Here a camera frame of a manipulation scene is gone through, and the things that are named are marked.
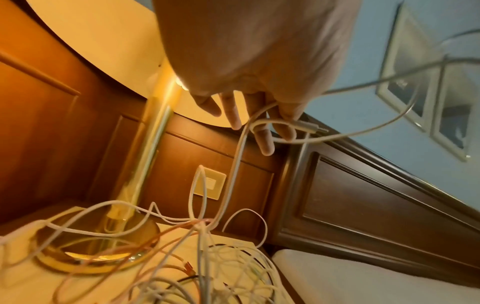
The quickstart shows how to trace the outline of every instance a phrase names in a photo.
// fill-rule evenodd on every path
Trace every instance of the gold lamp stand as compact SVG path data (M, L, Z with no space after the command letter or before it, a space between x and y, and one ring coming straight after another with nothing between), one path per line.
M135 136L134 142L142 144L130 150L126 166L131 164L129 160L135 161L133 170L123 184L117 200L130 202L137 205L142 187L154 159L157 144L164 132L167 121L173 113L173 107L177 103L181 93L181 87L176 84L176 75L167 59L158 71L158 81L152 96L147 100L145 111L142 116L140 127ZM78 212L63 215L53 221L54 224L62 226ZM136 226L144 215L135 212L134 208L124 205L111 205L96 209L76 221L70 228L99 233L117 233ZM93 259L87 266L83 267L81 273L104 273L112 270L123 259L132 252L124 250L115 254L98 256L99 253L123 245L140 245L152 239L160 232L157 224L151 220L142 225L136 231L119 238L102 238L80 235L70 232L62 232L50 245L37 255L40 262L55 270L72 271L82 261ZM37 231L34 244L43 244L54 230L44 227ZM132 255L122 268L133 266L149 256L149 252L156 243L149 248Z

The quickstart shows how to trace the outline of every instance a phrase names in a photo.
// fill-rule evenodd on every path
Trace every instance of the framed picture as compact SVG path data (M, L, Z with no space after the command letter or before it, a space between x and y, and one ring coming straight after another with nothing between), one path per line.
M414 19L405 4L398 9L390 43L383 62L381 77L408 71L442 58L434 43ZM376 94L398 112L405 109L419 86L417 102L406 117L420 129L430 133L435 107L439 69L431 69L378 86Z
M446 67L435 108L431 136L460 160L468 159L479 91L460 67Z

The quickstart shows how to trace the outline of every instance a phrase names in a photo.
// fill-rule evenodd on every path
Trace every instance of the light switch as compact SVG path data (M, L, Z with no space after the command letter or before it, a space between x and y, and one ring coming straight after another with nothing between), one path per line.
M220 194L222 193L222 189L224 187L225 180L227 179L227 175L208 168L205 168L205 175L206 196L208 198L218 200L220 198ZM193 193L203 196L203 184L201 179L198 179Z

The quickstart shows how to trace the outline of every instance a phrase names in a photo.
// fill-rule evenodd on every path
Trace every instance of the lampshade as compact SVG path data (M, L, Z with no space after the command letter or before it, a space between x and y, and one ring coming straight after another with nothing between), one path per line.
M82 57L148 98L148 79L162 63L163 50L155 14L134 0L27 0L42 21ZM243 95L235 92L242 124L249 116ZM213 97L220 104L218 95ZM176 113L220 127L229 127L224 114L213 117L182 92Z

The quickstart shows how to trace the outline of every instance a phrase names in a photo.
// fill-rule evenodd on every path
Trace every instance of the blue wall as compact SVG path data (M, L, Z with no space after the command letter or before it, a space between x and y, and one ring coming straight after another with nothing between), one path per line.
M363 0L347 61L334 87L379 76L400 3ZM406 3L434 40L480 28L478 0L413 0ZM474 39L480 41L478 37L463 38L452 46L453 54L480 56L480 43L473 43ZM474 113L477 121L480 121L479 108ZM375 95L374 88L318 98L310 103L306 112L340 132L366 129L396 114ZM459 161L406 119L354 139L406 171L480 209L480 124L476 125L469 152L471 159L467 163Z

